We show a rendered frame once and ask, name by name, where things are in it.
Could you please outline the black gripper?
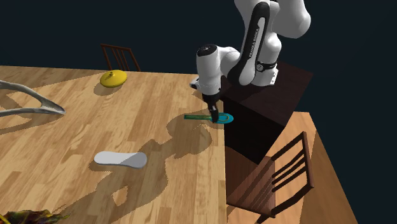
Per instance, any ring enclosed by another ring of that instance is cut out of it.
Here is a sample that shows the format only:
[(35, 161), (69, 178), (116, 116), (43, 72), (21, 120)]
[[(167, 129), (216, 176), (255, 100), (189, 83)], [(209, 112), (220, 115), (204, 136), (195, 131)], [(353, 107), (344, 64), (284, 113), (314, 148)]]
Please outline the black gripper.
[(212, 123), (216, 123), (219, 118), (218, 107), (216, 103), (219, 101), (219, 93), (214, 95), (202, 94), (203, 101), (207, 103), (208, 110), (211, 114)]

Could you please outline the dark green leafy plant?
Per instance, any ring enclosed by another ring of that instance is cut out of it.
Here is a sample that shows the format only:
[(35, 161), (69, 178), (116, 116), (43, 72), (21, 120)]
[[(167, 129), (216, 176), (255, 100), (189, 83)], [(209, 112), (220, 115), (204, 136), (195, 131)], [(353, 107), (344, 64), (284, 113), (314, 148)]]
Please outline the dark green leafy plant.
[(0, 214), (0, 224), (56, 224), (60, 220), (69, 217), (69, 214), (53, 214), (49, 210), (32, 211), (8, 211), (6, 214)]

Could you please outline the brown wooden chair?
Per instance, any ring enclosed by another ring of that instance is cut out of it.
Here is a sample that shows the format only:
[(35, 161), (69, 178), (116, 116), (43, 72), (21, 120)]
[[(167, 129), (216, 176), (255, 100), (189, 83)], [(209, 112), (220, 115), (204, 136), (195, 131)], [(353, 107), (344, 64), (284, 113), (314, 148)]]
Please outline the brown wooden chair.
[[(297, 143), (302, 143), (302, 149), (277, 170), (276, 160)], [(276, 191), (301, 174), (306, 175), (306, 184), (290, 198), (276, 204)], [(259, 214), (256, 224), (275, 218), (314, 188), (307, 133), (301, 132), (277, 153), (271, 157), (265, 156), (258, 165), (235, 150), (226, 148), (225, 175), (227, 205)]]
[(112, 70), (113, 68), (112, 68), (109, 56), (107, 54), (107, 51), (106, 51), (107, 48), (109, 48), (111, 50), (120, 70), (130, 71), (129, 64), (127, 62), (127, 58), (126, 58), (126, 54), (125, 54), (125, 52), (127, 52), (130, 55), (134, 65), (135, 65), (136, 70), (138, 72), (141, 72), (141, 68), (136, 60), (136, 57), (132, 53), (132, 50), (130, 48), (115, 46), (115, 45), (107, 45), (107, 44), (103, 44), (103, 43), (101, 43), (100, 46), (101, 46), (101, 49), (104, 54), (104, 58), (106, 60), (106, 64), (107, 64), (107, 67), (109, 70)]

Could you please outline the white flat oblong object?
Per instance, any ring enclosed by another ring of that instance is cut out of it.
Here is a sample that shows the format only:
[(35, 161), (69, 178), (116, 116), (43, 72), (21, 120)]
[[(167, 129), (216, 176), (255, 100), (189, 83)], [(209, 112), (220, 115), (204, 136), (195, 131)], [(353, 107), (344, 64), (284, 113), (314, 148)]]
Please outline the white flat oblong object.
[(119, 165), (135, 169), (143, 168), (148, 161), (145, 153), (118, 153), (112, 151), (101, 151), (94, 157), (94, 162), (99, 165)]

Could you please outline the teal green spatula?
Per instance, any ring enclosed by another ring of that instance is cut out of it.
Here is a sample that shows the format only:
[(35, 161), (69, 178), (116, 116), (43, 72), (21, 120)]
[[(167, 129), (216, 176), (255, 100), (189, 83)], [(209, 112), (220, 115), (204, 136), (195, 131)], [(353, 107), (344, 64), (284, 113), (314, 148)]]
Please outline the teal green spatula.
[[(209, 120), (212, 121), (211, 115), (184, 115), (185, 120)], [(227, 124), (233, 121), (233, 116), (228, 113), (219, 113), (218, 120), (216, 123), (218, 124)]]

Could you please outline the yellow round lid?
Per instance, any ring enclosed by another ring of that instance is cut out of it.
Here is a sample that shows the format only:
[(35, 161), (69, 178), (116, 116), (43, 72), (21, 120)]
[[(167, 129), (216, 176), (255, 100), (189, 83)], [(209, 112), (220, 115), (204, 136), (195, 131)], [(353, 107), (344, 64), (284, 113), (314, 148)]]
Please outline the yellow round lid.
[(110, 70), (100, 78), (100, 84), (106, 88), (115, 88), (123, 85), (127, 80), (127, 74), (122, 70)]

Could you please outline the dark robot stand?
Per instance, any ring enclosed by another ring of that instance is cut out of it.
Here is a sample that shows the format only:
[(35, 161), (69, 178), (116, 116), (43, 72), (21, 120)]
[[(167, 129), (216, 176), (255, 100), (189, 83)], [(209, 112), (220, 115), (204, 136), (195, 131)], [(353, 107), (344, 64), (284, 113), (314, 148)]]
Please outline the dark robot stand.
[(238, 87), (222, 77), (223, 111), (233, 116), (224, 126), (225, 146), (259, 164), (287, 125), (313, 74), (285, 62), (275, 84)]

